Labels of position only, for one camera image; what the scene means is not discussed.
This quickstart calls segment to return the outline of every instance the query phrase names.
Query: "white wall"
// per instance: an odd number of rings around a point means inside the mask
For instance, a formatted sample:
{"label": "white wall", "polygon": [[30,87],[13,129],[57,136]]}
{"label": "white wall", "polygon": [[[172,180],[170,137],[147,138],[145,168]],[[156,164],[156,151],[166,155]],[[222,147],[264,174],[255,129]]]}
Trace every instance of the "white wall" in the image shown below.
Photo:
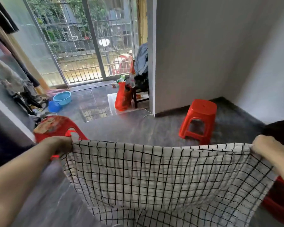
{"label": "white wall", "polygon": [[268,0],[223,95],[264,123],[284,119],[284,0]]}
{"label": "white wall", "polygon": [[263,1],[157,0],[153,113],[222,95]]}

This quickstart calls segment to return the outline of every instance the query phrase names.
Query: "orange plastic bag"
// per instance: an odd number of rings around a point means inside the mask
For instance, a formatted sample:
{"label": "orange plastic bag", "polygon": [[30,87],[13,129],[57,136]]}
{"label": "orange plastic bag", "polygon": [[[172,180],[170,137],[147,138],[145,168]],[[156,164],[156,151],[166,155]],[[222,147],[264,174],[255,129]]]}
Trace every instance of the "orange plastic bag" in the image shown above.
{"label": "orange plastic bag", "polygon": [[131,106],[132,88],[128,85],[130,90],[126,90],[125,82],[119,82],[119,90],[115,101],[115,108],[118,111],[125,111]]}

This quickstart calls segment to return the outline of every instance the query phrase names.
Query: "black grid pattern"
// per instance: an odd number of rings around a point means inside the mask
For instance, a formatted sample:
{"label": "black grid pattern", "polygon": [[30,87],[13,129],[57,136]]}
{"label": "black grid pattern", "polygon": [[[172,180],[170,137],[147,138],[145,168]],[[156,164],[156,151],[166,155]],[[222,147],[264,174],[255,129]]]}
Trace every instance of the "black grid pattern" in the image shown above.
{"label": "black grid pattern", "polygon": [[64,173],[107,225],[248,226],[273,185],[250,144],[158,147],[79,141]]}

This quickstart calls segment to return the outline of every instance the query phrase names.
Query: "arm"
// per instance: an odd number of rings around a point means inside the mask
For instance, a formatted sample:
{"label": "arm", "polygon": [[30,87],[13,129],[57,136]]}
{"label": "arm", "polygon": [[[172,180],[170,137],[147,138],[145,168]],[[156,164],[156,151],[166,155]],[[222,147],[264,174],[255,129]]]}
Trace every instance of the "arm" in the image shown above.
{"label": "arm", "polygon": [[272,136],[259,135],[255,138],[252,149],[270,161],[284,179],[284,145]]}
{"label": "arm", "polygon": [[71,150],[71,138],[50,137],[0,167],[0,227],[11,225],[50,157]]}

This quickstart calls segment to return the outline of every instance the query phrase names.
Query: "plastic bag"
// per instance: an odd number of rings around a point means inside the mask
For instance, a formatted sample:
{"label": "plastic bag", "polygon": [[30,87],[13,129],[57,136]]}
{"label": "plastic bag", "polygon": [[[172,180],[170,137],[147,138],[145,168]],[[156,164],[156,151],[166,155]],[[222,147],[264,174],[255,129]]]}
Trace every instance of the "plastic bag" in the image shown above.
{"label": "plastic bag", "polygon": [[118,84],[119,90],[115,101],[115,108],[118,111],[125,111],[131,106],[132,88],[130,85],[125,87],[125,82],[118,82]]}

